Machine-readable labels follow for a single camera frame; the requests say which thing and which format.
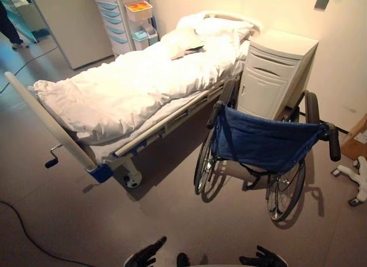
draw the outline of chair caster wheel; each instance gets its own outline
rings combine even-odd
[[[352,207],[355,207],[357,205],[360,205],[362,204],[363,202],[362,201],[359,201],[357,198],[353,198],[353,199],[350,199],[348,201],[348,203],[352,206]]]
[[[355,161],[353,162],[353,166],[354,166],[355,168],[359,169],[359,168],[361,167],[361,164],[360,164],[360,162],[359,162],[358,160],[355,160]]]
[[[342,172],[336,168],[331,172],[331,174],[334,175],[334,177],[338,177],[339,175],[342,175]]]

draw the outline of bed caster wheel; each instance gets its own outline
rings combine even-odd
[[[342,175],[342,172],[336,168],[331,172],[331,174],[334,175],[334,177],[338,177],[339,175]]]
[[[142,181],[142,174],[140,172],[134,175],[129,173],[128,175],[124,176],[124,180],[128,188],[136,188]]]
[[[357,205],[360,205],[362,204],[363,202],[362,201],[359,201],[357,198],[353,198],[353,199],[350,199],[348,201],[348,203],[352,206],[352,207],[355,207]]]
[[[354,166],[355,168],[359,169],[359,168],[360,168],[360,166],[361,166],[361,164],[360,164],[360,162],[359,162],[358,160],[355,160],[355,161],[353,162],[353,166]]]

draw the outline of light switch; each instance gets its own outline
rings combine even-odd
[[[316,0],[315,10],[325,11],[329,0]]]

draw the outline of wheelchair wheel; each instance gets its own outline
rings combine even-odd
[[[217,162],[217,158],[212,155],[212,143],[214,140],[214,128],[206,136],[203,142],[199,158],[196,163],[195,175],[194,175],[194,185],[195,194],[199,195],[205,187],[206,182],[211,177],[214,171],[214,167]]]
[[[267,206],[272,220],[281,222],[289,216],[302,192],[305,174],[306,166],[301,160],[283,175],[270,175]]]

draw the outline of bedside cabinet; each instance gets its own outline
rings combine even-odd
[[[237,110],[275,119],[290,100],[317,40],[269,30],[250,42]]]

